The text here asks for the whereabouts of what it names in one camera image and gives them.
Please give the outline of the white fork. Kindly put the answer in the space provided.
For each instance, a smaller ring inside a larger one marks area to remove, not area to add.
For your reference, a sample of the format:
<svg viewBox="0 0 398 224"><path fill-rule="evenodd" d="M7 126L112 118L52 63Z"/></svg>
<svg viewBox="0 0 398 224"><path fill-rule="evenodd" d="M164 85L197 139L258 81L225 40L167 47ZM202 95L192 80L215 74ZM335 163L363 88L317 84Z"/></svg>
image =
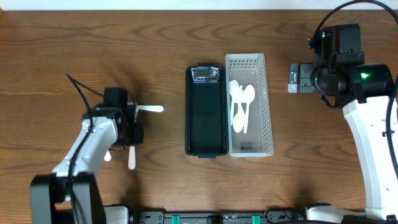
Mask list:
<svg viewBox="0 0 398 224"><path fill-rule="evenodd" d="M128 156L128 169L134 170L136 168L136 147L130 146L129 147L129 156Z"/></svg>

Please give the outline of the white fork pointing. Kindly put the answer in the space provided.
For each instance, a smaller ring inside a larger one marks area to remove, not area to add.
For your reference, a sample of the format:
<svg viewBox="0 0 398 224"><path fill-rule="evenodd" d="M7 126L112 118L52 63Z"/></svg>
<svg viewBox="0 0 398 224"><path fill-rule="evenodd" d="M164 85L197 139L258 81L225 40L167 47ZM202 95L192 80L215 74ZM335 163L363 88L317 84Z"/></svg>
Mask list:
<svg viewBox="0 0 398 224"><path fill-rule="evenodd" d="M161 112L163 112L164 107L160 106L160 105L137 105L136 110L161 113Z"/></svg>

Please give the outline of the white spoon long diagonal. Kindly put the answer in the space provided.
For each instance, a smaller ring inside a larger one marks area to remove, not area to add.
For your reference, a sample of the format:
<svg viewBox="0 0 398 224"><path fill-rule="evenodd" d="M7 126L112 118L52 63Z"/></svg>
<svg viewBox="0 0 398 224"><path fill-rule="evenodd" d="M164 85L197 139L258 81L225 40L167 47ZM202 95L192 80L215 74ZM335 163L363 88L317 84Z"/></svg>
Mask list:
<svg viewBox="0 0 398 224"><path fill-rule="evenodd" d="M255 98L255 94L256 92L252 85L248 85L243 92L244 102L246 104L245 117L244 117L245 120L243 127L244 134L246 134L248 130L249 107Z"/></svg>

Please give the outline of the clear plastic basket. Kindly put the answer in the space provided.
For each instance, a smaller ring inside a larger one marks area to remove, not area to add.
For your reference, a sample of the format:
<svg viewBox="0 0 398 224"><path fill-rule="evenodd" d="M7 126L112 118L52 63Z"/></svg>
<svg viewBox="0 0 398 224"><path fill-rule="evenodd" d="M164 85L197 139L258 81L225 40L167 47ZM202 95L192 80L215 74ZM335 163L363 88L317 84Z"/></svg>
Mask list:
<svg viewBox="0 0 398 224"><path fill-rule="evenodd" d="M226 62L226 87L229 119L229 153L231 157L267 157L274 153L271 112L267 86L264 54L228 54ZM243 86L255 89L255 98L249 107L248 130L236 133L231 125L229 82L236 80Z"/></svg>

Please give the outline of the white spoon small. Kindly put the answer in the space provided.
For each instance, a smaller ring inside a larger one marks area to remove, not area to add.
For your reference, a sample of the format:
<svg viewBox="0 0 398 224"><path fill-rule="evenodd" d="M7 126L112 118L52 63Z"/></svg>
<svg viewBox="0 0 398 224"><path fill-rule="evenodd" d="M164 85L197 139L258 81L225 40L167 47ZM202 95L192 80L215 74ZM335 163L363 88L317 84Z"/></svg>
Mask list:
<svg viewBox="0 0 398 224"><path fill-rule="evenodd" d="M231 96L231 106L230 106L230 117L231 125L233 125L234 118L234 104L238 102L239 99L239 83L236 80L231 80L229 82L229 94Z"/></svg>

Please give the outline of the white spoon bowl down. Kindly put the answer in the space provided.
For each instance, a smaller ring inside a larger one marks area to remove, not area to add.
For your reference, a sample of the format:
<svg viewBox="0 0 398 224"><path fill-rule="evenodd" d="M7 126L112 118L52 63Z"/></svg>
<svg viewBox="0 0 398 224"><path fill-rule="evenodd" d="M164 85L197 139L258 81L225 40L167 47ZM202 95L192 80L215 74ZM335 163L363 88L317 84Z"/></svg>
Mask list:
<svg viewBox="0 0 398 224"><path fill-rule="evenodd" d="M244 121L245 121L245 114L244 110L242 107L242 100L243 100L243 91L241 89L241 86L234 86L232 90L233 96L232 96L232 105L231 109L233 112L233 129L236 133L240 133L244 127ZM237 113L234 114L234 105L238 105L238 110Z"/></svg>

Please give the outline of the black plastic basket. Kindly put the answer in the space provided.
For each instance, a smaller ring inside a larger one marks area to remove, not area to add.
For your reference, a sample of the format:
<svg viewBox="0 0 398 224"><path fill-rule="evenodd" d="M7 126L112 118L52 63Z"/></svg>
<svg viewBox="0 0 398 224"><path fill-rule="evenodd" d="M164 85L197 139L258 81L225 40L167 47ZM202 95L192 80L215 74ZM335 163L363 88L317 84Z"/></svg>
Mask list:
<svg viewBox="0 0 398 224"><path fill-rule="evenodd" d="M224 68L199 63L185 72L185 153L203 159L229 152Z"/></svg>

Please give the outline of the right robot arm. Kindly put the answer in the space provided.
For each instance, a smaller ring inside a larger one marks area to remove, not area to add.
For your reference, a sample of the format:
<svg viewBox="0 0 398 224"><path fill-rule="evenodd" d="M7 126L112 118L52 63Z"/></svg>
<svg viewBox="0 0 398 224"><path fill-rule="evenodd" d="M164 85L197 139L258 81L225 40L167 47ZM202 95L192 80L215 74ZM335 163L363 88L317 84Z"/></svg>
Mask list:
<svg viewBox="0 0 398 224"><path fill-rule="evenodd" d="M330 108L341 109L352 132L364 179L364 212L331 205L305 209L305 219L327 223L397 223L397 92L382 63L293 63L288 91L320 93ZM328 97L334 97L330 103Z"/></svg>

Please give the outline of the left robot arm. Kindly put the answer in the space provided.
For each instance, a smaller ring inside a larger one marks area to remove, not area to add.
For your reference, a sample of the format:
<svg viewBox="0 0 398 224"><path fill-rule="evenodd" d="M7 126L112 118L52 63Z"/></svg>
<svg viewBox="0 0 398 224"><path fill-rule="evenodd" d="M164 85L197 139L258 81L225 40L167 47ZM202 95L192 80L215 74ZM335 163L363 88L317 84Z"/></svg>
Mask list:
<svg viewBox="0 0 398 224"><path fill-rule="evenodd" d="M129 170L136 168L136 146L142 143L137 123L143 107L133 102L103 104L90 110L81 131L63 160L47 175L30 183L33 223L129 223L125 205L103 204L96 176L111 160L113 146L129 148Z"/></svg>

